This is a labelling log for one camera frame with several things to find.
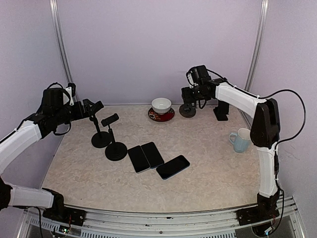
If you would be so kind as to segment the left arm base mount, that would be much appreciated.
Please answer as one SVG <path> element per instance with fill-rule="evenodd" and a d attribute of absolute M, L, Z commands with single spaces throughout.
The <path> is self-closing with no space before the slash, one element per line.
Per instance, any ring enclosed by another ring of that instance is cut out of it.
<path fill-rule="evenodd" d="M 70 207 L 64 207 L 61 211 L 47 208 L 43 211 L 43 217 L 76 226 L 83 226 L 86 211 Z"/>

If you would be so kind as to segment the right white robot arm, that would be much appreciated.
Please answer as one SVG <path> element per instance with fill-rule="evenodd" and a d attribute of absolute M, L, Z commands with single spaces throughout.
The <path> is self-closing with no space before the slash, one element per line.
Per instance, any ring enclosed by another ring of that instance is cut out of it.
<path fill-rule="evenodd" d="M 279 198 L 276 185 L 277 143 L 280 132 L 277 101 L 272 97 L 265 99 L 252 95 L 230 84 L 222 76 L 212 79 L 210 72 L 204 65 L 188 70 L 186 78 L 189 86 L 181 89 L 183 104 L 179 113 L 185 118 L 192 118 L 197 108 L 205 107 L 201 101 L 215 99 L 218 105 L 213 112 L 218 121 L 228 119 L 229 106 L 236 107 L 253 119 L 250 136 L 260 159 L 260 189 L 258 205 L 253 209 L 253 215 L 258 220 L 264 220 L 276 208 Z"/>

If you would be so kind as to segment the small round-base phone stand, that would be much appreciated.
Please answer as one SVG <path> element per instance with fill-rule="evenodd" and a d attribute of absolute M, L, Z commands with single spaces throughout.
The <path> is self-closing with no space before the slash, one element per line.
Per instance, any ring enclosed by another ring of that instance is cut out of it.
<path fill-rule="evenodd" d="M 196 115 L 196 103 L 184 103 L 179 107 L 179 113 L 185 118 L 192 118 Z"/>

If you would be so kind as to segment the black phone white edge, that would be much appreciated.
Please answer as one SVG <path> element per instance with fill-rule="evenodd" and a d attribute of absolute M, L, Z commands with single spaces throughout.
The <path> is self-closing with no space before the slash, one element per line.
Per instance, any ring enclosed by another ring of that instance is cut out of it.
<path fill-rule="evenodd" d="M 136 173 L 141 173 L 150 168 L 150 164 L 140 145 L 128 149 L 128 155 Z"/>

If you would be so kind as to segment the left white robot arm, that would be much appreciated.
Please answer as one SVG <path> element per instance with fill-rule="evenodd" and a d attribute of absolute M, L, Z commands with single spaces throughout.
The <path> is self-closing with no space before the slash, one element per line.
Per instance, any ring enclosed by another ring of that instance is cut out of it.
<path fill-rule="evenodd" d="M 50 133 L 58 135 L 57 127 L 70 125 L 72 121 L 85 119 L 101 108 L 101 102 L 93 103 L 88 99 L 74 102 L 75 86 L 67 88 L 47 88 L 43 91 L 40 107 L 36 113 L 25 118 L 0 142 L 0 171 L 4 170 L 28 147 L 45 138 Z M 58 220 L 69 216 L 69 209 L 55 201 L 56 195 L 44 189 L 35 189 L 0 182 L 0 207 L 41 207 L 49 211 Z"/>

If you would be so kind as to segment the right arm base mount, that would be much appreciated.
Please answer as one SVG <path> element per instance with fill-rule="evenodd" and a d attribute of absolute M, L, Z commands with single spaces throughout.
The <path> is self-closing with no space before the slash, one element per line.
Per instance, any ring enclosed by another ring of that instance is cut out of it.
<path fill-rule="evenodd" d="M 280 215 L 276 205 L 267 208 L 263 204 L 255 207 L 239 209 L 236 213 L 240 226 L 270 220 L 273 219 L 273 217 L 278 217 Z"/>

